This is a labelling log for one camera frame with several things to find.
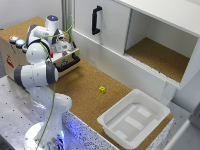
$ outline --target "shelf compartment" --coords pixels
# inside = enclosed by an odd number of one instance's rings
[[[190,60],[149,38],[144,38],[125,53],[178,82],[181,82]]]

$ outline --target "yellow object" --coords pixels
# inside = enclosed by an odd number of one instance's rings
[[[101,87],[99,88],[99,92],[100,92],[101,94],[104,94],[104,93],[106,92],[106,88],[103,87],[103,86],[101,86]]]

